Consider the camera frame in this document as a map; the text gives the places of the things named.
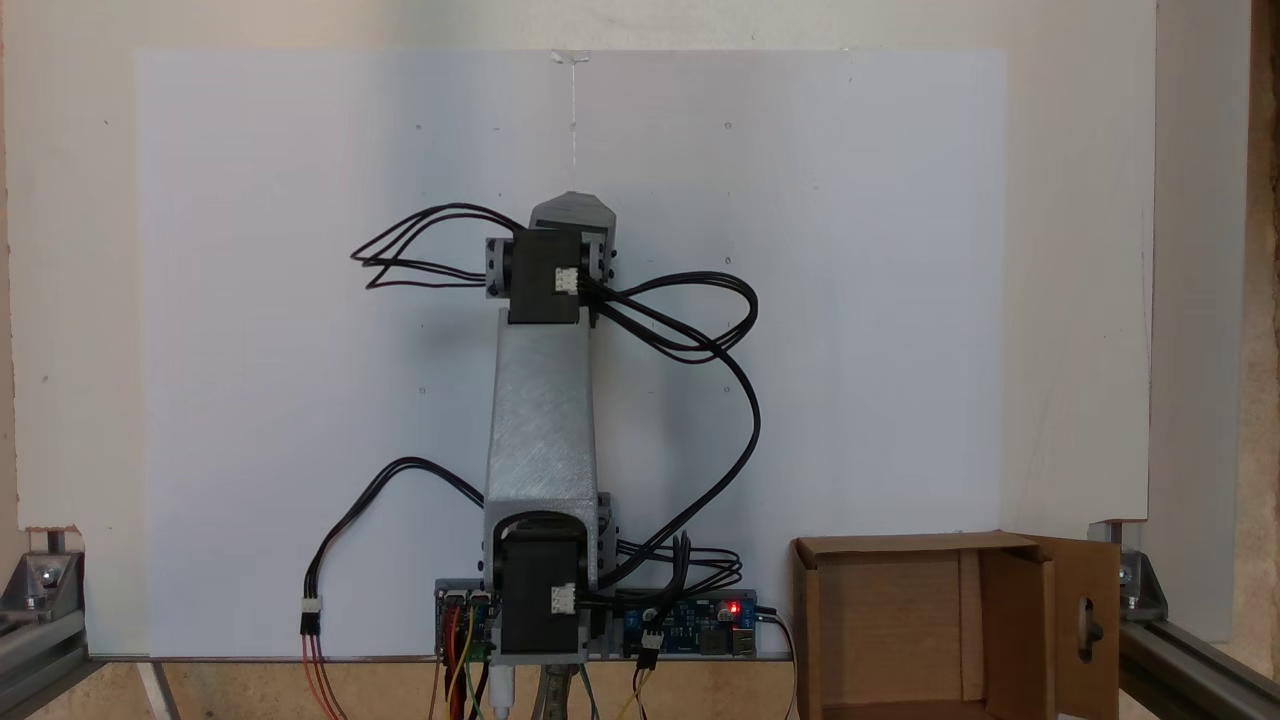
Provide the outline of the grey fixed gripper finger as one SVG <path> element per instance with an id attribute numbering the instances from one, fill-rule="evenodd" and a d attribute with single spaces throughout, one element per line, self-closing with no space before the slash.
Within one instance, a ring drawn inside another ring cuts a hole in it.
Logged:
<path id="1" fill-rule="evenodd" d="M 538 204 L 530 215 L 529 228 L 572 229 L 612 236 L 617 215 L 598 196 L 582 192 L 564 192 Z"/>

